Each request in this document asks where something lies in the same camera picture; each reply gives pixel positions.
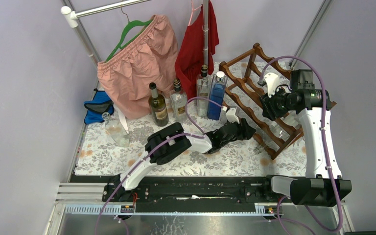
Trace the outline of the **clear glass wine bottle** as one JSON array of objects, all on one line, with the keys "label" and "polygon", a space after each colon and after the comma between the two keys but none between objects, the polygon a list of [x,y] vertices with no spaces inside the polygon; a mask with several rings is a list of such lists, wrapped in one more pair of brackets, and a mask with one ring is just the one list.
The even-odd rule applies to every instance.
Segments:
[{"label": "clear glass wine bottle", "polygon": [[298,115],[294,111],[290,112],[289,115],[284,117],[283,122],[295,129],[298,129],[298,126],[300,125]]}]

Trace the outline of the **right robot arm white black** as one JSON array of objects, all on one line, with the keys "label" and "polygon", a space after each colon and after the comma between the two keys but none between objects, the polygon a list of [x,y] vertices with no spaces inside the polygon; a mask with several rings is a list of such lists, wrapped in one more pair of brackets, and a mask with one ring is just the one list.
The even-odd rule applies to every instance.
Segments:
[{"label": "right robot arm white black", "polygon": [[333,150],[329,93],[316,89],[312,76],[312,70],[293,71],[289,92],[282,88],[277,74],[269,72],[261,77],[267,86],[267,93],[260,98],[263,116],[276,120],[294,111],[306,146],[305,177],[272,176],[261,188],[266,201],[273,202],[282,194],[295,205],[333,207],[352,190],[351,181],[342,178]]}]

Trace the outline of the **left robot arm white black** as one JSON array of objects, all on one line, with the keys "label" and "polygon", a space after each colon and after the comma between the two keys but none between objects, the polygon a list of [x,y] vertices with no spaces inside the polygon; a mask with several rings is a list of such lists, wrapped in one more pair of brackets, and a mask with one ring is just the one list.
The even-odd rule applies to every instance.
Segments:
[{"label": "left robot arm white black", "polygon": [[176,122],[148,137],[145,152],[115,181],[114,196],[127,201],[140,181],[153,168],[174,160],[186,150],[200,154],[213,154],[234,141],[249,140],[256,132],[246,119],[227,121],[222,127],[203,135],[185,132],[181,123]]}]

